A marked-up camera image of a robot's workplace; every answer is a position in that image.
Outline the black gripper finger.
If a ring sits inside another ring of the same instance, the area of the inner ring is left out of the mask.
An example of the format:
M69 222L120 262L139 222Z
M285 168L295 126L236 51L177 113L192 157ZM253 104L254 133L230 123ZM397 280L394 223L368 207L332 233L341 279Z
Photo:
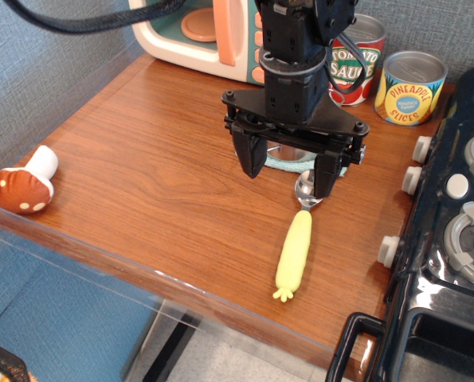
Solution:
M326 151L315 159L315 198L329 197L335 182L346 169L341 152Z
M242 170L250 178L255 178L266 162L268 140L241 130L232 130L232 136Z

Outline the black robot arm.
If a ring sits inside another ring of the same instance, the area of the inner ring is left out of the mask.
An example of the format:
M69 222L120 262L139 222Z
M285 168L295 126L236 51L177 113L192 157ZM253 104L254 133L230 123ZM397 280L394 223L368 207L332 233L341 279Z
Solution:
M332 47L340 40L358 59L360 49L344 31L355 23L354 1L259 1L264 87L222 94L225 126L241 168L255 178L269 142L315 155L314 194L328 197L342 168L364 156L367 123L337 106L328 94Z

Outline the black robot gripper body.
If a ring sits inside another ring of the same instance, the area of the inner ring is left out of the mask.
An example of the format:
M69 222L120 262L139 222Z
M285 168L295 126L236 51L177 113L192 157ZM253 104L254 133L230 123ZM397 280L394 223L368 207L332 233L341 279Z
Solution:
M259 61L265 74L263 88L228 90L221 96L231 136L232 130L241 130L316 157L341 152L346 166L362 162L363 139L370 128L331 100L331 52L318 51L309 60L288 63L262 51Z

